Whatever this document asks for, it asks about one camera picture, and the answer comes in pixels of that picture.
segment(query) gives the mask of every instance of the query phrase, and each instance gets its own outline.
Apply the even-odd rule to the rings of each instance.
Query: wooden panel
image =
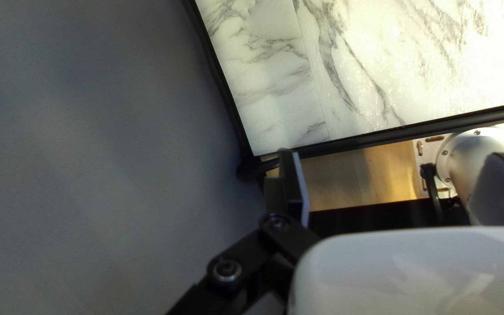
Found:
[[[311,210],[421,198],[414,163],[411,141],[304,159]]]

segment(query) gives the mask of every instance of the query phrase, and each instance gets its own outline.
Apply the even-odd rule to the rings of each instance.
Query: white plastic cover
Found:
[[[289,315],[504,314],[504,227],[321,241],[299,261]]]

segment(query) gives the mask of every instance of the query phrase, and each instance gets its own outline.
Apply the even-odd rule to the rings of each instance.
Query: bolt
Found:
[[[283,232],[289,227],[287,220],[283,216],[279,215],[272,215],[268,217],[265,223],[270,229],[276,232]]]
[[[238,278],[242,272],[242,267],[233,258],[219,258],[215,264],[213,275],[215,279],[221,282],[231,282]]]

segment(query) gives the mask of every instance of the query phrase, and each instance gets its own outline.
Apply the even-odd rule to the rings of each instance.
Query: white marble tabletop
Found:
[[[504,105],[504,0],[197,0],[256,155]]]

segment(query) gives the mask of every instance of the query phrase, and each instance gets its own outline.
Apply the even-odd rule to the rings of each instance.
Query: gray wall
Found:
[[[238,162],[177,0],[0,0],[0,314],[164,313],[256,226]]]

